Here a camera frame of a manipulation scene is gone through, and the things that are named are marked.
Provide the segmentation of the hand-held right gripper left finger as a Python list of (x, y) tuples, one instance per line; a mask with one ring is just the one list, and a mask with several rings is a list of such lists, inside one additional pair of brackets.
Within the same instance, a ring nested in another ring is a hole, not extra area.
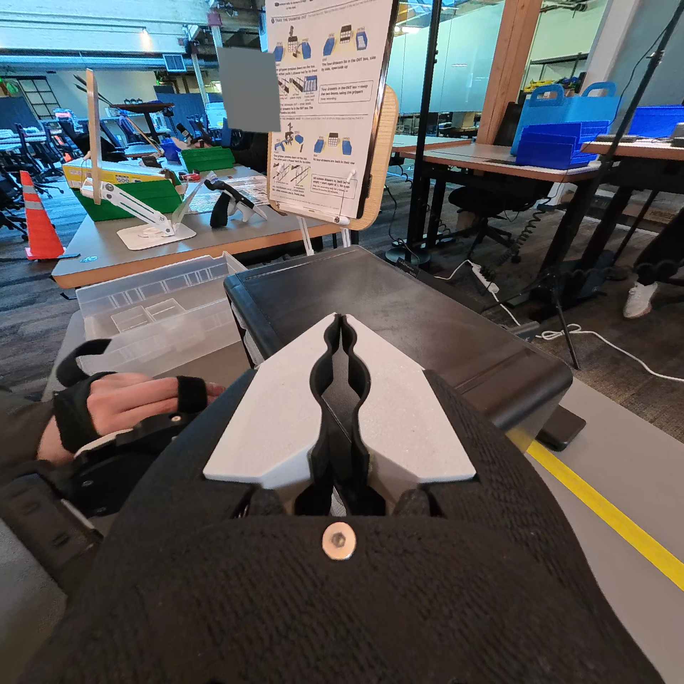
[(332, 383), (340, 324), (329, 314), (261, 363), (204, 467), (207, 479), (275, 491), (298, 515), (330, 513), (322, 394)]

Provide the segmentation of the black vertical pole stand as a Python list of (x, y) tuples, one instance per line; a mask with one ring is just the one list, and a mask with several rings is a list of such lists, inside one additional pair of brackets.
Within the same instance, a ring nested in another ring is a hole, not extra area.
[(425, 170), (424, 152), (430, 113), (434, 65), (436, 64), (441, 8), (441, 1), (432, 2), (407, 235), (401, 244), (391, 248), (384, 255), (387, 261), (399, 267), (419, 268), (430, 261), (430, 255), (421, 247), (430, 192), (430, 177)]

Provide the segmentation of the large clear plastic bin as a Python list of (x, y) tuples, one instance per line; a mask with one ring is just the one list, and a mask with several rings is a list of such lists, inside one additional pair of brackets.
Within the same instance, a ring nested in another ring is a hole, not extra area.
[[(102, 355), (80, 359), (97, 372), (134, 372), (156, 376), (236, 343), (240, 336), (224, 291), (228, 276), (246, 267), (224, 252), (205, 255), (132, 276), (82, 287), (77, 299), (85, 338), (108, 338)], [(112, 314), (175, 298), (186, 313), (120, 334)]]

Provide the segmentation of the person's left hand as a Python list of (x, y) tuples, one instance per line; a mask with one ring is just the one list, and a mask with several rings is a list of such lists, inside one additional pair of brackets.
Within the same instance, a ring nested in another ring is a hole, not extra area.
[[(210, 404), (225, 390), (207, 385)], [(178, 410), (178, 378), (152, 379), (139, 373), (113, 373), (90, 386), (87, 409), (98, 437), (134, 428), (143, 419)], [(74, 454), (64, 448), (56, 419), (52, 417), (42, 434), (37, 458), (63, 465)]]

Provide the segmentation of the white power strip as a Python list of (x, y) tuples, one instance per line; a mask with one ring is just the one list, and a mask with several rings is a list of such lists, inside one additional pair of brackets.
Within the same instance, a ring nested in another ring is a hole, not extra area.
[(479, 282), (484, 287), (485, 291), (493, 295), (494, 298), (496, 298), (496, 295), (499, 292), (498, 285), (488, 279), (487, 275), (483, 273), (482, 266), (472, 261), (469, 261), (469, 265), (471, 266), (472, 274), (475, 278), (479, 280)]

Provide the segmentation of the large green plastic bin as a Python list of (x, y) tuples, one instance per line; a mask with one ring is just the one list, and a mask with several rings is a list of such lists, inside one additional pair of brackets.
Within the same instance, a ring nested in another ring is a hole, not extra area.
[[(161, 213), (172, 213), (183, 202), (183, 196), (176, 190), (176, 186), (167, 179), (160, 181), (116, 183), (120, 190), (142, 201), (149, 207)], [(102, 198), (100, 205), (95, 205), (91, 198), (82, 196), (79, 187), (71, 188), (76, 199), (81, 203), (84, 210), (94, 222), (109, 221), (115, 219), (132, 218), (132, 214), (115, 206)]]

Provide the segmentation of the thin wooden panel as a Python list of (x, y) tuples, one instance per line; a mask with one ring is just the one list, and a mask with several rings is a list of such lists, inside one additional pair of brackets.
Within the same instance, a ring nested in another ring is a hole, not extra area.
[(102, 183), (102, 150), (100, 135), (100, 110), (98, 85), (95, 73), (87, 68), (86, 88), (88, 99), (88, 128), (90, 140), (90, 161), (92, 178), (92, 200), (95, 205), (101, 204), (101, 183)]

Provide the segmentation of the black drawer cabinet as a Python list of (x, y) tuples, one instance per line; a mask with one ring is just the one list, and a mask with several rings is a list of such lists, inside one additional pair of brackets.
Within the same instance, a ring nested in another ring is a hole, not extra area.
[(564, 362), (357, 245), (242, 271), (224, 289), (263, 359), (325, 316), (351, 314), (438, 373), (521, 451), (572, 384)]

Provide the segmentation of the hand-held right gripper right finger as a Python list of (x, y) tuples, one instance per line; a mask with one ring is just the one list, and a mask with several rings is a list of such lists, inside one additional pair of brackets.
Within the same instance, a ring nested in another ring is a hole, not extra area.
[(421, 485), (471, 481), (476, 470), (425, 369), (352, 315), (341, 319), (348, 380), (359, 394), (354, 439), (368, 485), (389, 510)]

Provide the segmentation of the white folding stand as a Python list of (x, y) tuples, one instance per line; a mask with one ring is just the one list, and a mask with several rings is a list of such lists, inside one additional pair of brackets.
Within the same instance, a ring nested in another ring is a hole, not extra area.
[(171, 218), (166, 218), (160, 211), (112, 183), (101, 181), (99, 193), (101, 198), (128, 211), (143, 222), (140, 226), (124, 228), (117, 232), (126, 248), (136, 251), (191, 239), (196, 235), (194, 230), (183, 223), (183, 219), (200, 186), (199, 183), (193, 186), (192, 192), (174, 211)]

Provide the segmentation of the clear plastic drawer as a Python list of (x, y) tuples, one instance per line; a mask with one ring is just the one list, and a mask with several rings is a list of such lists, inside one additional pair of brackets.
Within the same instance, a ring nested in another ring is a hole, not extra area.
[(141, 305), (114, 313), (111, 319), (119, 334), (154, 323), (152, 315)]
[(169, 298), (162, 302), (144, 307), (144, 312), (150, 321), (158, 322), (182, 315), (186, 313), (186, 310), (175, 298)]

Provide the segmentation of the printed instruction sheet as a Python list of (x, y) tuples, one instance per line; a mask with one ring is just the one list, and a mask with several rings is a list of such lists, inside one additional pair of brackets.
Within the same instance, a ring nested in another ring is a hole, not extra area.
[(280, 132), (269, 199), (281, 211), (350, 225), (369, 193), (398, 1), (266, 1)]

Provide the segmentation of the black slanted tripod stand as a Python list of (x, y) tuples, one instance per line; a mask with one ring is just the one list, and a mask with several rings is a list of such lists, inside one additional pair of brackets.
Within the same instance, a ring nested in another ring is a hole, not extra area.
[(569, 327), (566, 324), (564, 313), (561, 307), (561, 289), (564, 287), (564, 281), (561, 278), (565, 277), (565, 275), (561, 272), (561, 264), (578, 233), (581, 221), (586, 215), (596, 190), (599, 188), (604, 175), (606, 175), (613, 166), (613, 158), (616, 154), (618, 145), (625, 137), (625, 132), (631, 123), (633, 115), (637, 110), (637, 106), (639, 105), (639, 102), (643, 97), (645, 90), (654, 75), (654, 72), (662, 61), (668, 42), (670, 41), (682, 14), (683, 2), (680, 1), (672, 15), (671, 20), (659, 35), (657, 47), (654, 50), (645, 52), (644, 56), (647, 56), (649, 60), (646, 71), (639, 82), (637, 89), (635, 90), (635, 94), (633, 95), (633, 98), (631, 99), (625, 111), (625, 115), (618, 125), (610, 147), (607, 152), (601, 155), (600, 166), (597, 169), (596, 175), (591, 179), (591, 182), (587, 186), (587, 189), (578, 190), (576, 193), (575, 199), (572, 201), (570, 208), (566, 212), (557, 230), (557, 233), (553, 238), (549, 252), (547, 253), (543, 262), (540, 275), (534, 282), (534, 286), (547, 284), (550, 288), (551, 301), (553, 303), (555, 313), (559, 317), (562, 332), (569, 348), (572, 364), (576, 370), (580, 370), (581, 367), (572, 341), (572, 336), (570, 334)]

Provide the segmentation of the small green plastic bin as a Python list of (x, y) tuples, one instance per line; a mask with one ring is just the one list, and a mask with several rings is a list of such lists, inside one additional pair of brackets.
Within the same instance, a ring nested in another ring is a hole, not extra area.
[(220, 146), (183, 149), (179, 153), (188, 172), (209, 172), (232, 169), (235, 158), (232, 150)]

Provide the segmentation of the black office chair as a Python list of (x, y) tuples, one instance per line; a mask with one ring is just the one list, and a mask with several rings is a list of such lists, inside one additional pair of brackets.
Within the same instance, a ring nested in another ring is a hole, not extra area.
[(523, 232), (513, 239), (510, 232), (491, 227), (488, 219), (499, 218), (506, 211), (518, 214), (530, 209), (537, 201), (548, 196), (552, 186), (552, 181), (514, 177), (508, 181), (483, 181), (479, 185), (466, 185), (452, 191), (449, 194), (449, 203), (460, 211), (475, 215), (473, 226), (456, 234), (458, 237), (475, 236), (466, 258), (470, 259), (475, 248), (488, 237), (507, 247), (498, 266), (509, 260), (519, 263), (520, 248), (532, 234), (533, 227), (524, 228)]

